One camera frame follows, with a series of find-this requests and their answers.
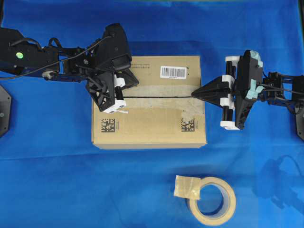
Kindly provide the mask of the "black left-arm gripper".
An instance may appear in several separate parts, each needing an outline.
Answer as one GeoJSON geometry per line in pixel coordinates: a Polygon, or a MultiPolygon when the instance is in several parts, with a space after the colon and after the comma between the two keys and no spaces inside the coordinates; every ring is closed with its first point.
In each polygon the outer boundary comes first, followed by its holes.
{"type": "Polygon", "coordinates": [[[86,89],[100,112],[115,113],[126,107],[122,90],[138,86],[139,81],[130,69],[115,73],[105,72],[88,77],[86,89]]]}

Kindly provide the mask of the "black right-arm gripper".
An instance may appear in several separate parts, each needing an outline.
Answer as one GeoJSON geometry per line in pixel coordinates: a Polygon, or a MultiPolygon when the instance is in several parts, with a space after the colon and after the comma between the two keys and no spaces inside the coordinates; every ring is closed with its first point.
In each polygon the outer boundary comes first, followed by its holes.
{"type": "Polygon", "coordinates": [[[242,130],[247,116],[264,89],[263,61],[258,52],[246,50],[241,56],[225,57],[226,73],[193,91],[191,96],[223,108],[220,126],[242,130]]]}

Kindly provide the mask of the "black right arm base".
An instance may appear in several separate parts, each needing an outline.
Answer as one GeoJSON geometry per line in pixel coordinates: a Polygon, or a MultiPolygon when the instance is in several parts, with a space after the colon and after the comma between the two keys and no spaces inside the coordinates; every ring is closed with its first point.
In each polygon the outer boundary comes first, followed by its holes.
{"type": "Polygon", "coordinates": [[[296,133],[297,135],[304,140],[304,111],[295,115],[296,122],[296,133]]]}

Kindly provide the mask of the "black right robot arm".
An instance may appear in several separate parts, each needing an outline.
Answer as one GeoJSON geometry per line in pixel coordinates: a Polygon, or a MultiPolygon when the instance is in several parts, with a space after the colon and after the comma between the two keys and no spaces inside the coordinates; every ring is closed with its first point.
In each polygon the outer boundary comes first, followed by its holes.
{"type": "Polygon", "coordinates": [[[225,74],[215,78],[191,96],[223,109],[220,126],[242,130],[256,101],[283,106],[300,118],[304,114],[304,77],[278,72],[265,75],[258,52],[246,50],[241,56],[225,58],[225,74]]]}

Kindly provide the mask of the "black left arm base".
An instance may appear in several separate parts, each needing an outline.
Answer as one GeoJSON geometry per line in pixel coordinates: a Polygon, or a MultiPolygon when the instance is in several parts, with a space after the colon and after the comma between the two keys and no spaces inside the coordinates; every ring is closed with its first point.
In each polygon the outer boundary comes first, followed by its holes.
{"type": "Polygon", "coordinates": [[[11,100],[10,94],[0,86],[0,137],[9,130],[11,100]]]}

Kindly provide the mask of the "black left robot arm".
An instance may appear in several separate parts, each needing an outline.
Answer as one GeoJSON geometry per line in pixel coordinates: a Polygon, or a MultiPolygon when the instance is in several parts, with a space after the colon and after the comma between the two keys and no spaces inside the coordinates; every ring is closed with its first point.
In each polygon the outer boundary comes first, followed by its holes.
{"type": "Polygon", "coordinates": [[[0,70],[11,78],[39,77],[47,81],[86,81],[86,90],[99,111],[114,113],[126,107],[122,91],[137,86],[130,71],[132,56],[119,23],[105,28],[88,48],[64,48],[57,38],[42,47],[15,29],[0,29],[0,70]]]}

